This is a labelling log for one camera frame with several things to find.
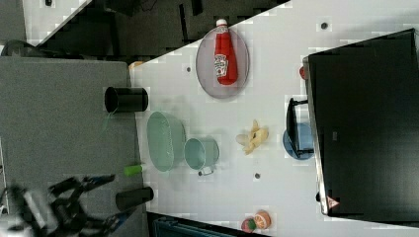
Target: red object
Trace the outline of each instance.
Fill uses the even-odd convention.
[[[256,229],[256,224],[253,218],[247,218],[241,223],[241,230],[246,233],[252,233]]]
[[[301,68],[299,69],[299,75],[301,76],[301,78],[302,78],[302,79],[304,79],[304,80],[305,80],[304,67],[301,67]]]
[[[214,67],[220,84],[231,85],[237,81],[237,60],[225,20],[216,21]]]

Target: white table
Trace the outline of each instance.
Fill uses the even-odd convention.
[[[48,40],[92,0],[23,0],[27,42],[36,46]]]
[[[329,24],[325,31],[323,22]],[[201,88],[195,71],[199,41],[133,66],[133,87],[150,94],[148,111],[136,114],[141,160],[149,166],[144,183],[156,193],[147,211],[240,229],[246,216],[265,209],[273,225],[256,232],[269,236],[417,236],[419,229],[323,216],[315,201],[314,159],[296,161],[282,144],[288,101],[306,94],[298,75],[305,56],[412,27],[419,27],[419,2],[413,0],[293,0],[231,27],[245,39],[251,65],[247,87],[229,101]],[[299,108],[308,120],[307,107]],[[167,174],[152,166],[146,123],[154,111],[180,119],[187,138],[215,138],[220,158],[214,174],[199,177],[185,161]],[[270,136],[245,156],[235,136],[249,130],[253,119]]]

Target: teal mug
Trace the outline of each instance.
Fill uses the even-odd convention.
[[[218,156],[219,149],[212,138],[191,138],[185,143],[186,163],[192,169],[199,171],[199,176],[213,173],[213,166]]]

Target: black cup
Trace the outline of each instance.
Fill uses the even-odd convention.
[[[154,199],[154,192],[151,187],[136,189],[117,193],[116,203],[120,211],[136,207]]]
[[[143,88],[109,87],[105,92],[105,106],[112,112],[143,112],[148,107],[148,94]]]

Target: ketchup bottle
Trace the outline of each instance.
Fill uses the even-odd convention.
[[[237,60],[227,22],[224,19],[216,21],[215,31],[214,68],[216,79],[222,85],[231,85],[237,81]]]

